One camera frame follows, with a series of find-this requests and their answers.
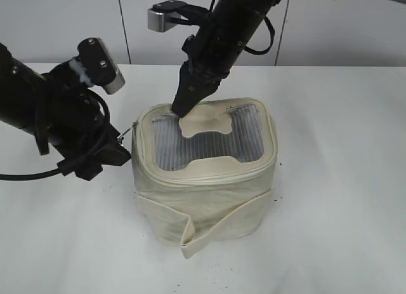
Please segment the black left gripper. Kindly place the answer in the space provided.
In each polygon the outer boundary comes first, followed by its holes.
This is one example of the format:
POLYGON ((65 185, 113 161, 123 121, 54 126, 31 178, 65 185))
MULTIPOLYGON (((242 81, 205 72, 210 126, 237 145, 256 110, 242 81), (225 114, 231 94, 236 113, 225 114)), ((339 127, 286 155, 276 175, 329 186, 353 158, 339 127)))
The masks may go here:
POLYGON ((90 181, 103 166, 123 166, 131 155, 119 141, 120 133, 110 123, 104 99, 85 87, 65 90, 56 86, 39 91, 37 146, 52 145, 63 157, 56 168, 37 174, 37 179, 56 175, 90 181))

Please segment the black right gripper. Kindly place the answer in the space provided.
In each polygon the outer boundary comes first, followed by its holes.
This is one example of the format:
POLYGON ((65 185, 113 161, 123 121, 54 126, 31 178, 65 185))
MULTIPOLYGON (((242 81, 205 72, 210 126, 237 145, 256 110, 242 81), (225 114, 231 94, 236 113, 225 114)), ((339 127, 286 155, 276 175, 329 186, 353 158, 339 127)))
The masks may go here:
POLYGON ((188 55, 180 68, 179 85, 171 110, 185 117, 200 101, 217 91, 251 38, 251 23, 246 19, 207 19, 185 40, 182 50, 188 55))

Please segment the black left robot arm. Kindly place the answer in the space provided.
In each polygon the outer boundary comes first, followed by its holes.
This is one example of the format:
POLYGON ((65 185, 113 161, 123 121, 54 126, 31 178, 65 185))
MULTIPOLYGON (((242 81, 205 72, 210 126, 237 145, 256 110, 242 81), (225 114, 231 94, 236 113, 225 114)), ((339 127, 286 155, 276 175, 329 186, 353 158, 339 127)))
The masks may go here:
POLYGON ((1 46, 1 121, 35 138, 40 155, 54 147, 62 156, 51 171, 1 175, 4 181, 31 181, 69 175, 86 181, 103 166, 122 166, 131 154, 110 122, 107 103, 92 87, 112 95, 125 84, 105 43, 90 37, 77 46, 78 54, 39 74, 1 46))

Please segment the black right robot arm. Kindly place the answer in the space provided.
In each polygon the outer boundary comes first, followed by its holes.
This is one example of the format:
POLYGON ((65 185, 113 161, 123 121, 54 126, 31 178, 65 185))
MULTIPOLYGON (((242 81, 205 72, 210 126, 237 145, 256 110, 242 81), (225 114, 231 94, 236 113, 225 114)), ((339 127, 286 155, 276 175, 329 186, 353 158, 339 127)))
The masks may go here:
POLYGON ((180 68, 178 89, 171 110, 186 116, 201 100, 215 93, 230 74, 243 51, 265 55, 270 48, 255 50, 248 42, 264 23, 274 42, 275 29, 267 17, 281 0, 219 0, 209 9, 181 1, 170 2, 168 23, 199 29, 185 40, 187 60, 180 68))

